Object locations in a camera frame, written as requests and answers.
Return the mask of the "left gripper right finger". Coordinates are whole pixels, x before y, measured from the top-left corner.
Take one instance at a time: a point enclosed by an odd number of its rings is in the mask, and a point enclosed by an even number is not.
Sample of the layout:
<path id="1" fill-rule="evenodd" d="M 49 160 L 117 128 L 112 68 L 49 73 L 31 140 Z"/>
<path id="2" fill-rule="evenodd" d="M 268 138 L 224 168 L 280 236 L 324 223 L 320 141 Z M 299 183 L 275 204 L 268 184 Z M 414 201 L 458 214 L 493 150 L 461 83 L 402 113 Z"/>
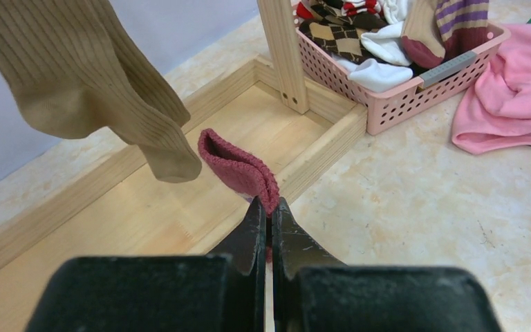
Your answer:
<path id="1" fill-rule="evenodd" d="M 500 331 L 487 293 L 453 266 L 349 266 L 285 199 L 272 213 L 277 331 Z"/>

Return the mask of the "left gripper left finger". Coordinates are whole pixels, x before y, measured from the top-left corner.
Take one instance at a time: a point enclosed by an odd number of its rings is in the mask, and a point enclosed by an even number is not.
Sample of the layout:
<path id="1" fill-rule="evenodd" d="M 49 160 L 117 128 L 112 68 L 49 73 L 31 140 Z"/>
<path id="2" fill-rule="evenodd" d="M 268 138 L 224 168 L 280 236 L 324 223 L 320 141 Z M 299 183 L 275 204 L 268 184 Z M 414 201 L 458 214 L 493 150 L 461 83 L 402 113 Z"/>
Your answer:
<path id="1" fill-rule="evenodd" d="M 267 214 L 204 255 L 75 257 L 51 276 L 28 331 L 262 331 Z"/>

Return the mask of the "purple striped sock maroon cuff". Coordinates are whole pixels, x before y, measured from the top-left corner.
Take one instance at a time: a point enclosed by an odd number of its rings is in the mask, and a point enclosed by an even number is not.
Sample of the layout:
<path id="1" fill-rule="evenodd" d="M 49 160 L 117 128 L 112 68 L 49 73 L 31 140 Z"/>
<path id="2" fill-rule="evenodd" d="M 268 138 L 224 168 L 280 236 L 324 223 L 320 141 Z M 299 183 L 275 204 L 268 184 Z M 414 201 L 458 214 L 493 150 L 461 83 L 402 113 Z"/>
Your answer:
<path id="1" fill-rule="evenodd" d="M 198 139 L 198 153 L 227 187 L 252 202 L 259 198 L 271 226 L 271 216 L 280 199 L 278 183 L 270 168 L 251 153 L 204 129 Z"/>

